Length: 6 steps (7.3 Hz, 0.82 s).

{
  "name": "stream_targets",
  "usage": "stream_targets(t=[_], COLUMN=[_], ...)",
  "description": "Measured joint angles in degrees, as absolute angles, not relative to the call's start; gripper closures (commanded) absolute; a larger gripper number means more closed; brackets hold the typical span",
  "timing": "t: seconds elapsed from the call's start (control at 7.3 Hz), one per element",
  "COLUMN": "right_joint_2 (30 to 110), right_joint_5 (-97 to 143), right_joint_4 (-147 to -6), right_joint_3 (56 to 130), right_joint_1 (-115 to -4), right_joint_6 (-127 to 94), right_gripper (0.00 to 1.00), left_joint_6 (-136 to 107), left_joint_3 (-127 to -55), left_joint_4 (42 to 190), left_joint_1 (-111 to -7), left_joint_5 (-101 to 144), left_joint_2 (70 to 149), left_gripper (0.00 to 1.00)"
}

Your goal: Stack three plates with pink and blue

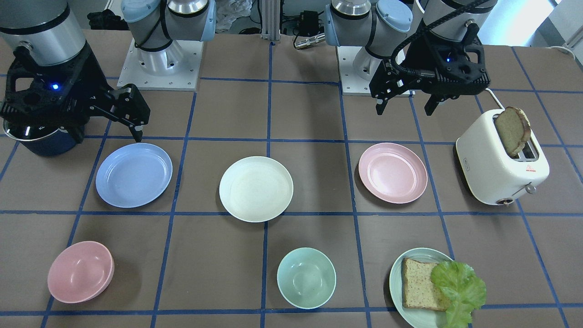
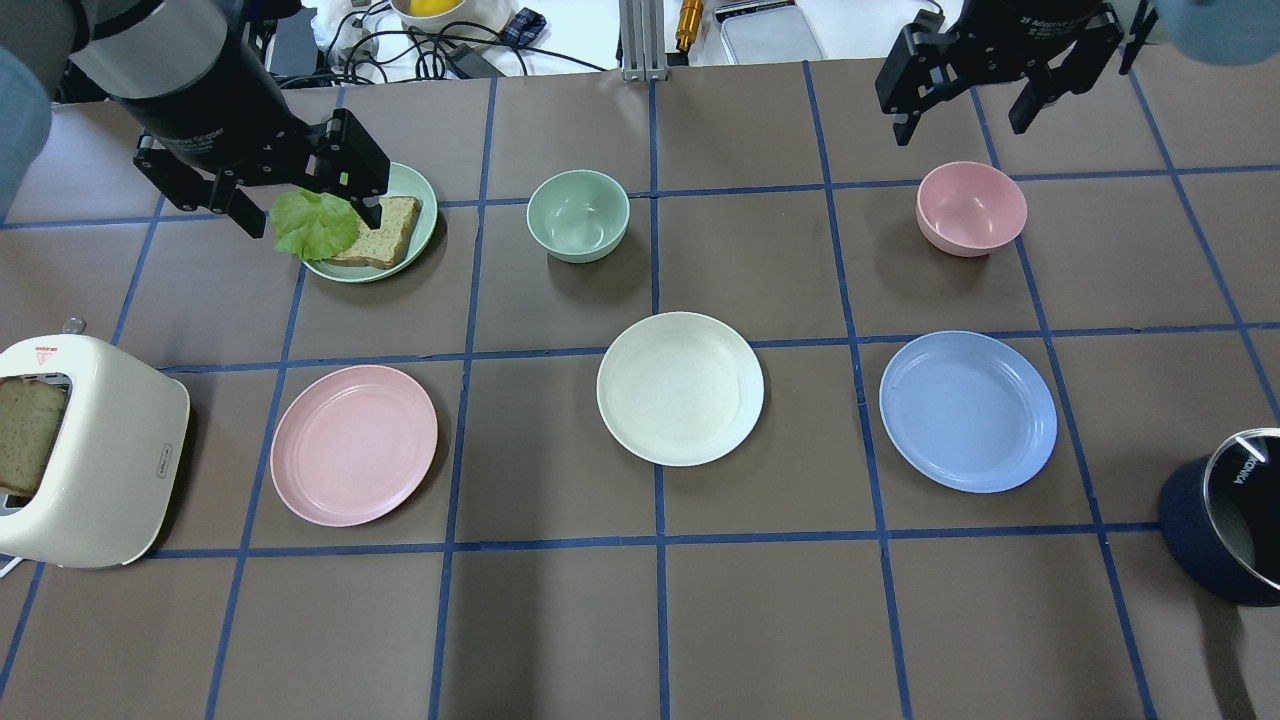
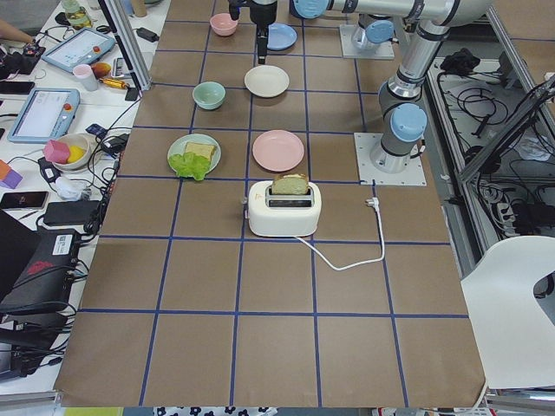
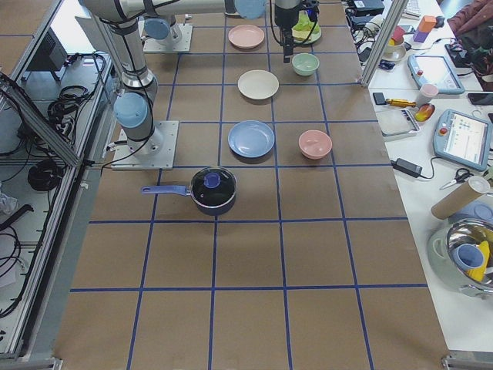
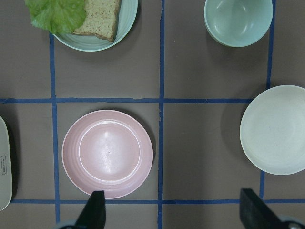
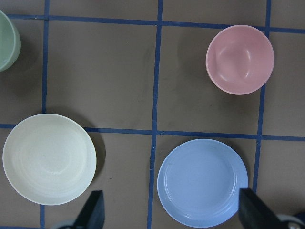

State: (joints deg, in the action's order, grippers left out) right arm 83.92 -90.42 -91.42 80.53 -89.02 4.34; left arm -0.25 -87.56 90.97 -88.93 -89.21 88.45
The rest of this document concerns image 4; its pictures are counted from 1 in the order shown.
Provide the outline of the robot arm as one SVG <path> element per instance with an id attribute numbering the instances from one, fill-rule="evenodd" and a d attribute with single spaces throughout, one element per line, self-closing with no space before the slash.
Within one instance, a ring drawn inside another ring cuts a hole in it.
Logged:
<path id="1" fill-rule="evenodd" d="M 138 30 L 138 18 L 171 18 L 185 13 L 237 13 L 256 19 L 265 11 L 266 1 L 83 1 L 91 15 L 108 25 L 113 59 L 122 66 L 121 80 L 128 90 L 148 92 L 156 84 L 147 66 Z"/>

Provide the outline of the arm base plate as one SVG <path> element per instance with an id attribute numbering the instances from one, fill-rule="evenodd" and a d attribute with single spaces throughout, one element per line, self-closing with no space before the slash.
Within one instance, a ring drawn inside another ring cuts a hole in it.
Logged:
<path id="1" fill-rule="evenodd" d="M 145 38 L 143 51 L 145 53 L 179 53 L 188 52 L 191 47 L 193 26 L 189 24 L 147 22 L 143 31 Z"/>
<path id="2" fill-rule="evenodd" d="M 119 140 L 125 144 L 117 146 L 111 168 L 113 170 L 171 170 L 176 153 L 176 141 L 179 122 L 155 121 L 154 134 L 137 153 L 141 144 L 128 141 L 123 129 L 119 132 Z"/>

